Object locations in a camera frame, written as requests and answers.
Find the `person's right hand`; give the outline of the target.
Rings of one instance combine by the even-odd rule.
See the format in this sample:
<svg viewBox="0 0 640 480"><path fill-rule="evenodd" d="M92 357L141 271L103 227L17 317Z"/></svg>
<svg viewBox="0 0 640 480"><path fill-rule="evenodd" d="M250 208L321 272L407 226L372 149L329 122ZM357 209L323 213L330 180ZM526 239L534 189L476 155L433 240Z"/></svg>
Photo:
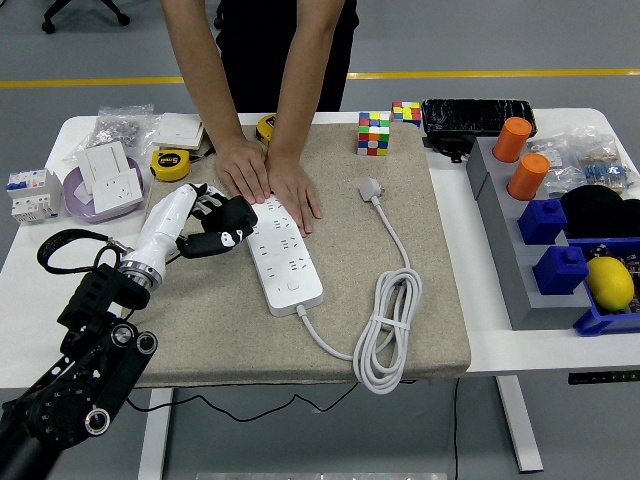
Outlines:
<svg viewBox="0 0 640 480"><path fill-rule="evenodd" d="M215 171L234 196L241 195L250 204L263 203L271 193L261 145L243 136L219 141Z"/></svg>

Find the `person's left hand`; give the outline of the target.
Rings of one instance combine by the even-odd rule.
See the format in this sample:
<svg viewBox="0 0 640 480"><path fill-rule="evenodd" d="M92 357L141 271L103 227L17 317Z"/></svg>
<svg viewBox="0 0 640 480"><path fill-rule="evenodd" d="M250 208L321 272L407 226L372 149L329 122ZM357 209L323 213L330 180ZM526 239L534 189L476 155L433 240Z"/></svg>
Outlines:
<svg viewBox="0 0 640 480"><path fill-rule="evenodd" d="M267 179L271 192L295 221L301 235L313 232L313 221L322 216L314 184L295 155L269 149Z"/></svg>

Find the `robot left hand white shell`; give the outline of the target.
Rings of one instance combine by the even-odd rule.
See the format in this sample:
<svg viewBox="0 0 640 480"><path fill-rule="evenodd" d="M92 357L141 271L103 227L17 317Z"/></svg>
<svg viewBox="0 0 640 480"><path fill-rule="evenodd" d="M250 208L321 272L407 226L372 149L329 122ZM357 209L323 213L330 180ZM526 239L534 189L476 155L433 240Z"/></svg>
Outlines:
<svg viewBox="0 0 640 480"><path fill-rule="evenodd" d="M257 222L241 196L227 198L207 184L182 185L153 206L120 270L160 284L174 253L188 259L226 253L251 235Z"/></svg>

